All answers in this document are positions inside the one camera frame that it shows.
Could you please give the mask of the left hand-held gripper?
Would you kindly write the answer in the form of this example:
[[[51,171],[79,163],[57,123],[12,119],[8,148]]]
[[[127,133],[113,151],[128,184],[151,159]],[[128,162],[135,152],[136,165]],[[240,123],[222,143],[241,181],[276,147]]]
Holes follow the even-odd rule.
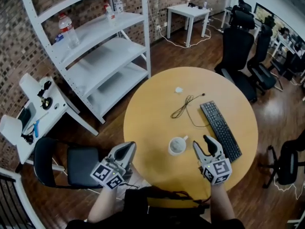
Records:
[[[114,190],[132,176],[131,162],[136,152],[134,141],[115,146],[108,157],[97,163],[90,176],[102,187]]]

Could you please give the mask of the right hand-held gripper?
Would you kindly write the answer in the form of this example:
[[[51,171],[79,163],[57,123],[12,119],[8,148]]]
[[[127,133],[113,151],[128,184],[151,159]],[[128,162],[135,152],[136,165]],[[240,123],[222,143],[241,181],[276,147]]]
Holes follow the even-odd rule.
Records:
[[[232,174],[230,160],[225,157],[222,145],[213,137],[204,135],[211,156],[206,156],[200,145],[193,141],[193,149],[197,159],[201,162],[202,175],[211,185],[222,184]]]

